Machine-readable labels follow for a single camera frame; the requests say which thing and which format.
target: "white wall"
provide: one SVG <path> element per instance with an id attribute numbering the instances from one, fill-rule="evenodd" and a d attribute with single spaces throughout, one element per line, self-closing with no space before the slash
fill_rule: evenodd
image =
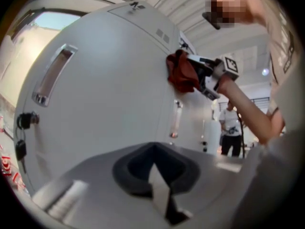
<path id="1" fill-rule="evenodd" d="M 248 127 L 244 128 L 244 144 L 250 145 L 252 142 L 256 141 L 255 135 L 250 131 Z"/>
<path id="2" fill-rule="evenodd" d="M 270 97 L 271 86 L 269 82 L 241 86 L 240 88 L 250 99 Z"/>
<path id="3" fill-rule="evenodd" d="M 196 49 L 194 48 L 194 46 L 191 44 L 191 42 L 186 38 L 185 34 L 180 31 L 180 37 L 185 41 L 186 44 L 189 45 L 189 48 L 191 49 L 191 51 L 193 52 L 193 54 L 197 54 Z"/>
<path id="4" fill-rule="evenodd" d="M 0 79 L 2 78 L 5 70 L 7 69 L 11 58 L 15 52 L 15 47 L 10 39 L 10 36 L 6 35 L 0 46 Z"/>
<path id="5" fill-rule="evenodd" d="M 204 140 L 207 142 L 207 153 L 217 155 L 219 140 L 221 135 L 221 126 L 219 121 L 207 121 L 204 129 Z"/>
<path id="6" fill-rule="evenodd" d="M 0 94 L 14 107 L 17 105 L 22 84 L 32 64 L 59 32 L 59 30 L 28 26 L 15 38 L 14 54 L 0 80 Z"/>

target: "white t-shirt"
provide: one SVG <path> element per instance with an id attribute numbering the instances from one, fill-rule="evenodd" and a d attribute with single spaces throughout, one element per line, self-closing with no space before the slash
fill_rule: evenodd
<path id="1" fill-rule="evenodd" d="M 277 0 L 261 0 L 266 12 L 266 28 L 270 36 L 270 68 L 272 89 L 269 113 L 277 109 L 274 95 L 300 61 L 301 42 L 285 11 Z"/>
<path id="2" fill-rule="evenodd" d="M 219 121 L 224 121 L 227 136 L 238 136 L 241 134 L 240 123 L 238 120 L 237 112 L 235 110 L 229 111 L 227 109 L 222 110 Z"/>

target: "ceiling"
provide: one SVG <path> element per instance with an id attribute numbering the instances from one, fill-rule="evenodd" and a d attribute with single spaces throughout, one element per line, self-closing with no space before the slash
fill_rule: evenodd
<path id="1" fill-rule="evenodd" d="M 127 0 L 107 1 L 109 4 Z M 197 50 L 210 58 L 229 53 L 238 63 L 241 73 L 260 71 L 269 65 L 268 36 L 259 25 L 236 25 L 215 30 L 201 14 L 206 0 L 144 0 L 169 17 Z M 255 82 L 241 80 L 243 84 Z"/>

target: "human arm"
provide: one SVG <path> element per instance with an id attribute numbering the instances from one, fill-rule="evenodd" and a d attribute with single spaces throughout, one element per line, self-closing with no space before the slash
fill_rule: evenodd
<path id="1" fill-rule="evenodd" d="M 237 108 L 244 123 L 261 144 L 266 144 L 271 138 L 280 135 L 285 123 L 278 110 L 273 115 L 264 114 L 227 76 L 221 78 L 218 92 L 226 96 Z"/>
<path id="2" fill-rule="evenodd" d="M 224 111 L 222 111 L 220 113 L 219 122 L 220 122 L 220 125 L 221 125 L 221 131 L 225 131 Z"/>

